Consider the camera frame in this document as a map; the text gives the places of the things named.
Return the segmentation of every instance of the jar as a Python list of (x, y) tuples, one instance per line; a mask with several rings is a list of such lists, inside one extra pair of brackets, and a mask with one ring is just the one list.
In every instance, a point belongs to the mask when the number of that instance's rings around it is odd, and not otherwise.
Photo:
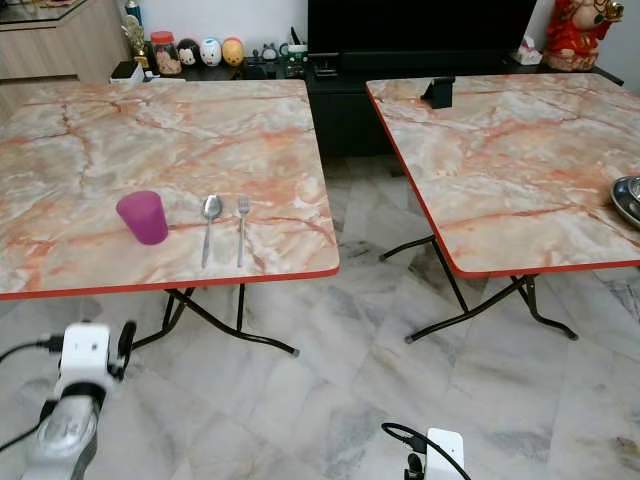
[(162, 75), (177, 75), (182, 71), (173, 33), (165, 31), (153, 32), (151, 34), (151, 44), (158, 64), (158, 71)]

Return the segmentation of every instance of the marble-pattern tabletop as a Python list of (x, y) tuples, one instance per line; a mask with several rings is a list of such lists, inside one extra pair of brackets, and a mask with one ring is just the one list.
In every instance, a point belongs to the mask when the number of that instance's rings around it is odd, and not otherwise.
[(461, 276), (640, 265), (640, 232), (609, 200), (640, 174), (640, 98), (595, 74), (367, 83), (453, 270)]
[[(339, 265), (302, 81), (69, 85), (0, 128), (0, 298), (331, 275)], [(169, 235), (138, 243), (115, 206), (158, 192)], [(224, 210), (201, 267), (208, 194)], [(247, 194), (244, 266), (237, 197)]]

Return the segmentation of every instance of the toy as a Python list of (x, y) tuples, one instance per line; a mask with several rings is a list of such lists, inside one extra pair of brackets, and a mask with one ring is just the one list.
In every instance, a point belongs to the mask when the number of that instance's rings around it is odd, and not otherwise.
[(205, 38), (202, 40), (202, 47), (200, 48), (200, 58), (205, 65), (209, 67), (215, 67), (222, 61), (222, 47), (220, 42), (213, 38)]
[(624, 6), (612, 0), (556, 0), (544, 62), (567, 72), (591, 70), (598, 59), (598, 40), (623, 13)]
[(267, 45), (266, 43), (262, 47), (262, 59), (265, 62), (273, 62), (278, 58), (278, 51), (276, 50), (275, 43), (270, 43)]
[(244, 47), (236, 37), (227, 38), (222, 44), (222, 57), (232, 67), (239, 66), (244, 60)]
[(185, 67), (194, 67), (200, 62), (200, 47), (190, 38), (180, 40), (178, 43), (178, 57)]

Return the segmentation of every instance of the spoon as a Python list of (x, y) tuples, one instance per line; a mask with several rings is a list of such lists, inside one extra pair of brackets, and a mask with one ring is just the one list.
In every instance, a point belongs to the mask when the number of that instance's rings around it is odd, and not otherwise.
[(207, 219), (207, 233), (204, 236), (204, 244), (202, 245), (202, 268), (205, 268), (209, 261), (211, 224), (221, 213), (222, 200), (218, 195), (209, 195), (202, 204), (202, 216)]

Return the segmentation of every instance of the gold trophy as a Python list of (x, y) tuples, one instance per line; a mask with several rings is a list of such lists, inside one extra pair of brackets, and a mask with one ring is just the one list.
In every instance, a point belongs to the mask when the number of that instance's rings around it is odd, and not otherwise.
[(149, 60), (144, 51), (144, 29), (133, 15), (127, 15), (122, 25), (124, 34), (129, 39), (131, 48), (133, 49), (133, 59), (140, 64), (142, 68), (149, 68)]

